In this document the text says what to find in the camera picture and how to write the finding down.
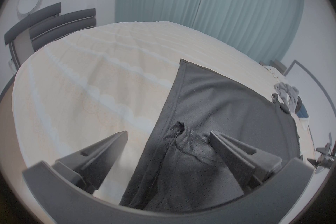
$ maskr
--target wooden floor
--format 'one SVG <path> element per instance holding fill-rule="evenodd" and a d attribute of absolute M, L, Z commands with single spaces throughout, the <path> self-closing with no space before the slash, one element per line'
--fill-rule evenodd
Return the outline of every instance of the wooden floor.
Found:
<path fill-rule="evenodd" d="M 54 223 L 22 177 L 27 167 L 16 136 L 12 92 L 13 85 L 0 101 L 0 223 L 38 223 L 37 219 L 45 224 Z"/>

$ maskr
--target mattress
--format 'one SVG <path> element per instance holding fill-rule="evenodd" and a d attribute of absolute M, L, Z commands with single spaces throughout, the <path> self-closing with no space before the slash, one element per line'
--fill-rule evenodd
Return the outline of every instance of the mattress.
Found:
<path fill-rule="evenodd" d="M 119 131 L 128 142 L 94 196 L 118 204 L 176 77 L 180 59 L 209 68 L 264 96 L 277 80 L 245 54 L 172 22 L 104 25 L 49 43 L 19 69 L 12 108 L 28 167 Z M 301 151 L 313 154 L 296 120 Z"/>

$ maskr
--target gray crumpled cloth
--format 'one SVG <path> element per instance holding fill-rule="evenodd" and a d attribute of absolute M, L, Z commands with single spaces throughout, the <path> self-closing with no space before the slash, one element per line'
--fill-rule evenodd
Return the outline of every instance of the gray crumpled cloth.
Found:
<path fill-rule="evenodd" d="M 297 99 L 299 97 L 299 90 L 283 82 L 275 84 L 274 88 L 283 100 L 284 104 L 286 104 L 289 108 L 289 111 L 294 113 L 297 105 Z"/>

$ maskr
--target gray cloth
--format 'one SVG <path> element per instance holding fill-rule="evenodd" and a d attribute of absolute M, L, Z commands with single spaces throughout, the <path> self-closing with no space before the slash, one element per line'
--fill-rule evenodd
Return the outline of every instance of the gray cloth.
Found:
<path fill-rule="evenodd" d="M 209 144 L 219 131 L 281 157 L 300 156 L 294 119 L 250 88 L 180 61 L 174 84 L 120 205 L 156 212 L 205 209 L 243 195 Z"/>
<path fill-rule="evenodd" d="M 274 88 L 279 94 L 280 98 L 283 100 L 284 104 L 286 104 L 289 108 L 289 111 L 294 113 L 297 105 L 297 99 L 299 97 L 299 90 L 283 82 L 275 84 Z"/>

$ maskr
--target bed sheet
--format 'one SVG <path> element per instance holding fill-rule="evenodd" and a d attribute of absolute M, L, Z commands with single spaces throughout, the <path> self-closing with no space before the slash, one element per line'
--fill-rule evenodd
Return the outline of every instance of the bed sheet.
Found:
<path fill-rule="evenodd" d="M 94 193 L 118 204 L 181 58 L 236 80 L 269 101 L 276 93 L 277 81 L 267 69 L 233 47 L 182 25 L 132 22 L 78 31 L 37 51 L 16 75 L 12 108 L 26 165 L 41 160 L 53 164 L 127 130 L 122 155 Z M 312 144 L 296 123 L 299 136 Z"/>

